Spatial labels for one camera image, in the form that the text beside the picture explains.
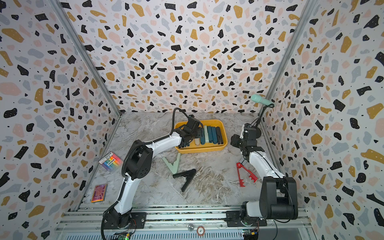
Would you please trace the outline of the teal pliers moved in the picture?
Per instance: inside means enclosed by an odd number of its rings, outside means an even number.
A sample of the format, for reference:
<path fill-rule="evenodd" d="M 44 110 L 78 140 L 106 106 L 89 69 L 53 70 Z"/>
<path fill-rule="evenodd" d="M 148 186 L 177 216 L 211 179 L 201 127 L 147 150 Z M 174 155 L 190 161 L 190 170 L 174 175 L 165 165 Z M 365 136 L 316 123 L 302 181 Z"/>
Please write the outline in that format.
<path fill-rule="evenodd" d="M 212 137 L 213 137 L 213 144 L 217 144 L 218 143 L 218 136 L 217 136 L 216 128 L 211 127 L 211 132 L 212 132 Z"/>
<path fill-rule="evenodd" d="M 207 130 L 208 130 L 208 136 L 209 136 L 209 143 L 213 143 L 212 127 L 207 126 Z"/>

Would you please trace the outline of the beige pliers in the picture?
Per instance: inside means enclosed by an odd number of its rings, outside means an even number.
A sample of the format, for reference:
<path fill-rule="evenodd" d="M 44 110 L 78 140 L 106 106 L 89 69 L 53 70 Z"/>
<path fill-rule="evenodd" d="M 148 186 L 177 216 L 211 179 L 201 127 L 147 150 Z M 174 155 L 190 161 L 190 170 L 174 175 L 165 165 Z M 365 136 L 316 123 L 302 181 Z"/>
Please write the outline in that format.
<path fill-rule="evenodd" d="M 201 144 L 200 138 L 195 138 L 194 142 L 196 146 L 199 146 Z"/>

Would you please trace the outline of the yellow storage box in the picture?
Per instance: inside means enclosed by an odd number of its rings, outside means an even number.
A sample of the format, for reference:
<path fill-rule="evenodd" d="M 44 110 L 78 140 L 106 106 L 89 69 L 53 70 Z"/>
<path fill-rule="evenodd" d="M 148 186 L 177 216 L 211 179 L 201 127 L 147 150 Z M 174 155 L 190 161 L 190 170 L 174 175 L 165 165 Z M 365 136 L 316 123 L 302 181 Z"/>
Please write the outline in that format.
<path fill-rule="evenodd" d="M 219 127 L 222 134 L 222 138 L 223 138 L 223 144 L 205 143 L 204 145 L 200 144 L 197 146 L 195 144 L 195 141 L 192 141 L 188 147 L 185 147 L 185 148 L 175 147 L 175 149 L 179 153 L 192 154 L 192 153 L 216 152 L 216 151 L 222 151 L 228 145 L 227 133 L 222 121 L 213 119 L 213 120 L 201 120 L 201 122 L 204 126 Z"/>

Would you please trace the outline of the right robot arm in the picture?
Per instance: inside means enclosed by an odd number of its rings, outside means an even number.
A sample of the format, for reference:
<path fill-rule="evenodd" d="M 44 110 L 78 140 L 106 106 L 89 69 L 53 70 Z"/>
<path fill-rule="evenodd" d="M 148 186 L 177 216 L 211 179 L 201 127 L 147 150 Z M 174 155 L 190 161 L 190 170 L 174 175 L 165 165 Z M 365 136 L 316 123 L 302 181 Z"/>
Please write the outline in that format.
<path fill-rule="evenodd" d="M 297 184 L 294 178 L 286 177 L 274 166 L 258 146 L 261 130 L 251 124 L 244 124 L 240 135 L 231 137 L 231 145 L 238 148 L 246 162 L 253 166 L 262 179 L 259 199 L 243 202 L 240 219 L 245 224 L 258 220 L 276 220 L 286 223 L 299 215 Z"/>

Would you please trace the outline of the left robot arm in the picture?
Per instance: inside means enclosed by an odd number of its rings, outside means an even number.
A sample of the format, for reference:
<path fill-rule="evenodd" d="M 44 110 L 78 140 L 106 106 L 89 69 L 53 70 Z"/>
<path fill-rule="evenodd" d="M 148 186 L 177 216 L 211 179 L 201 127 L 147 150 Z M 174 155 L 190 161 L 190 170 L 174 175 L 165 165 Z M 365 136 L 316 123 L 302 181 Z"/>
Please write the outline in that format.
<path fill-rule="evenodd" d="M 168 135 L 149 142 L 134 141 L 123 161 L 124 179 L 119 196 L 103 213 L 101 228 L 104 229 L 107 225 L 118 229 L 126 228 L 131 222 L 136 191 L 141 180 L 150 172 L 153 158 L 168 149 L 188 146 L 203 128 L 201 121 L 189 115 L 186 124 L 173 128 Z"/>

